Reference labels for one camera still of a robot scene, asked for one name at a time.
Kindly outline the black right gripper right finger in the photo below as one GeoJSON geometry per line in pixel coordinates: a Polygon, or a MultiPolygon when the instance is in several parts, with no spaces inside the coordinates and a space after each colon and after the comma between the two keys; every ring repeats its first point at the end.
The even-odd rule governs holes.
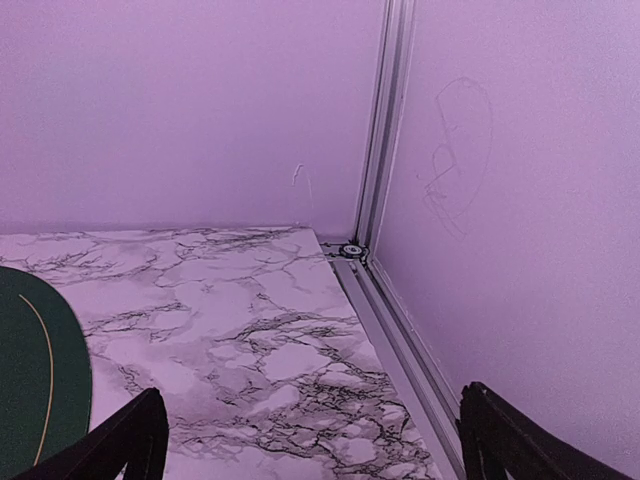
{"type": "Polygon", "coordinates": [[[481,382],[462,390],[457,421],[468,479],[625,479],[553,436],[481,382]]]}

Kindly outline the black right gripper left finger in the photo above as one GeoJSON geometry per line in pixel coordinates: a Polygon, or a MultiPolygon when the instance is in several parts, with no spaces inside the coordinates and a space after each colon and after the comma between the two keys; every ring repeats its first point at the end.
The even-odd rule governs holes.
{"type": "Polygon", "coordinates": [[[168,438],[163,397],[147,388],[81,440],[16,478],[161,479],[168,438]]]}

